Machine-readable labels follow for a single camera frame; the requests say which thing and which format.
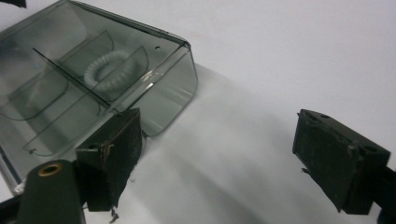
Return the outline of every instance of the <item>white table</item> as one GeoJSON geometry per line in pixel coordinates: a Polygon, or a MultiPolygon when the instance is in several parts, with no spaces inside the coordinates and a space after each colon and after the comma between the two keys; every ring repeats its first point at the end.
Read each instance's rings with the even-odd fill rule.
{"type": "MultiPolygon", "coordinates": [[[[0,5],[0,28],[51,2],[0,5]]],[[[200,79],[148,140],[117,223],[375,223],[377,205],[368,217],[338,214],[291,147],[307,108],[391,151],[396,168],[395,1],[82,2],[186,38],[200,79]]]]}

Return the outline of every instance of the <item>clear plastic box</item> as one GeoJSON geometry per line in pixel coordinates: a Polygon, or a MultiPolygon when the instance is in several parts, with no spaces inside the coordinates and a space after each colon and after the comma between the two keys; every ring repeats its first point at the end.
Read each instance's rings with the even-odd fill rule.
{"type": "Polygon", "coordinates": [[[13,189],[114,114],[139,107],[160,133],[194,95],[190,44],[101,9],[59,1],[0,34],[0,166],[13,189]]]}

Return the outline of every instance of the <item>transparent plastic container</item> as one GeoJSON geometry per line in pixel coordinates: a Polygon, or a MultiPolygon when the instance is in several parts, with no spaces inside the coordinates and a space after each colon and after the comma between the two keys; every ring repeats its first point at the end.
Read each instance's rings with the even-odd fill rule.
{"type": "Polygon", "coordinates": [[[0,33],[0,168],[14,189],[114,114],[139,107],[160,133],[194,95],[190,44],[78,2],[59,1],[0,33]]]}

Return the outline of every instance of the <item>white surface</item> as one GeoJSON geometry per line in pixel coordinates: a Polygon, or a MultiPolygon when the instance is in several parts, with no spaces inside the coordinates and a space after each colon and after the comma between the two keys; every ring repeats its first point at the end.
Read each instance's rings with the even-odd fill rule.
{"type": "MultiPolygon", "coordinates": [[[[307,108],[390,150],[396,168],[396,2],[83,2],[183,36],[200,79],[148,140],[117,223],[375,223],[376,205],[368,217],[338,214],[291,147],[307,108]]],[[[0,5],[0,27],[22,12],[0,5]]]]}

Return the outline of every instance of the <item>white coil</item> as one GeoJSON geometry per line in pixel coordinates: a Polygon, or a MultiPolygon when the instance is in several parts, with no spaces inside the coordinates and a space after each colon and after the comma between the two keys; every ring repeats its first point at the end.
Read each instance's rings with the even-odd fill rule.
{"type": "Polygon", "coordinates": [[[85,70],[84,82],[91,89],[96,91],[116,91],[126,86],[134,74],[134,64],[126,62],[122,71],[114,77],[105,77],[98,80],[98,72],[112,61],[125,61],[130,55],[125,50],[111,51],[97,60],[93,61],[85,70]]]}

